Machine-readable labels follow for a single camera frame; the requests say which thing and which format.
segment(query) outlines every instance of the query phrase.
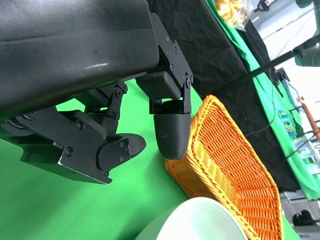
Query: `green table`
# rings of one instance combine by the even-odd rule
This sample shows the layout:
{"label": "green table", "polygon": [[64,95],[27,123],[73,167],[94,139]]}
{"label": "green table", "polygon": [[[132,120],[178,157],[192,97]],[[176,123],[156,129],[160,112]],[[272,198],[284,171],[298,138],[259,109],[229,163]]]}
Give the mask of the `green table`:
{"label": "green table", "polygon": [[[113,169],[110,185],[72,181],[20,162],[22,149],[0,140],[0,239],[130,240],[188,199],[167,173],[149,100],[134,80],[123,97],[118,133],[144,137],[146,149]],[[192,90],[192,115],[202,101]],[[83,109],[76,100],[60,111]],[[284,219],[285,239],[299,239]]]}
{"label": "green table", "polygon": [[[220,26],[224,30],[225,34],[228,36],[230,41],[236,47],[240,56],[246,61],[250,71],[253,71],[259,68],[259,64],[256,61],[255,57],[252,55],[248,46],[238,34],[238,32],[231,27],[228,27],[225,22],[221,19],[217,13],[215,6],[212,0],[206,0],[207,5],[212,11],[212,14],[219,22]],[[266,113],[266,116],[269,122],[274,118],[274,105],[276,110],[276,115],[271,128],[276,135],[278,142],[282,148],[282,151],[285,156],[290,156],[293,152],[296,151],[296,147],[290,139],[287,130],[283,124],[283,120],[280,116],[279,110],[286,111],[294,109],[295,107],[291,104],[288,95],[282,86],[279,85],[280,91],[283,93],[284,97],[282,98],[278,91],[274,88],[271,81],[269,80],[266,74],[260,74],[259,76],[253,79],[254,86],[259,95],[261,104]],[[298,111],[294,111],[293,115],[290,115],[291,120],[294,120],[296,123],[301,124],[301,118]],[[306,163],[301,159],[298,152],[287,159],[302,191],[304,192],[307,199],[318,199],[320,198],[320,179],[316,174],[312,175],[309,173]]]}

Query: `black fabric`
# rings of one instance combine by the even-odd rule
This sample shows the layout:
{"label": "black fabric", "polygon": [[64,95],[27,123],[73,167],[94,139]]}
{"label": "black fabric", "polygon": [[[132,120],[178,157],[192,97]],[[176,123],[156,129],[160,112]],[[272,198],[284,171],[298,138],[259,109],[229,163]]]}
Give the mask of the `black fabric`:
{"label": "black fabric", "polygon": [[[260,66],[263,66],[271,61],[268,54],[268,49],[251,20],[249,20],[245,25],[245,31],[238,30],[237,32],[245,41],[246,45]],[[265,74],[269,76],[277,88],[277,84],[279,84],[279,78],[276,74],[276,69],[273,67],[271,70],[266,71]],[[280,92],[278,88],[277,90],[281,96],[283,96],[283,93]]]}
{"label": "black fabric", "polygon": [[[247,74],[246,63],[204,0],[147,1],[150,11],[159,15],[171,39],[178,41],[194,75],[193,87],[201,98],[213,93],[227,82]],[[264,51],[266,49],[258,53],[261,54],[261,59],[264,59]],[[268,125],[252,81],[217,97],[244,134]],[[281,192],[296,191],[300,188],[270,127],[247,139]]]}
{"label": "black fabric", "polygon": [[302,210],[301,214],[296,213],[292,218],[293,225],[296,226],[317,226],[319,220],[314,220],[308,210]]}
{"label": "black fabric", "polygon": [[147,1],[170,38],[179,43],[193,72],[193,87],[201,98],[247,74],[235,47],[204,0]]}

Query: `white bowl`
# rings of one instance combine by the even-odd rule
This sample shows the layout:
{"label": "white bowl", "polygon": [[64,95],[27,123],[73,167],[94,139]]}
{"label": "white bowl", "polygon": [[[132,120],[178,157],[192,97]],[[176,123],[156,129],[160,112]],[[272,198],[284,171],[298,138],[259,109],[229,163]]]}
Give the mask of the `white bowl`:
{"label": "white bowl", "polygon": [[185,201],[153,220],[136,240],[248,240],[233,215],[206,197]]}

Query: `plastic bag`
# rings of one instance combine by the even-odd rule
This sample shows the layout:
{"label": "plastic bag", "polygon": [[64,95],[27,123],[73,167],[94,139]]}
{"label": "plastic bag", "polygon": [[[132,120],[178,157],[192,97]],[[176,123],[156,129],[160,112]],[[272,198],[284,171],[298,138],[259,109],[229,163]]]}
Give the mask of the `plastic bag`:
{"label": "plastic bag", "polygon": [[213,0],[213,3],[228,26],[245,30],[253,10],[252,0]]}

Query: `orange wicker basket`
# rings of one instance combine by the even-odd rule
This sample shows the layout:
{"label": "orange wicker basket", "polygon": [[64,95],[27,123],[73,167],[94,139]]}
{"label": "orange wicker basket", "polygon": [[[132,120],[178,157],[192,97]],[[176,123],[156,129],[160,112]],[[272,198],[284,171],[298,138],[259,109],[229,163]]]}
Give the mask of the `orange wicker basket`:
{"label": "orange wicker basket", "polygon": [[277,186],[216,97],[208,96],[193,118],[185,157],[165,165],[190,198],[223,204],[250,240],[283,239]]}

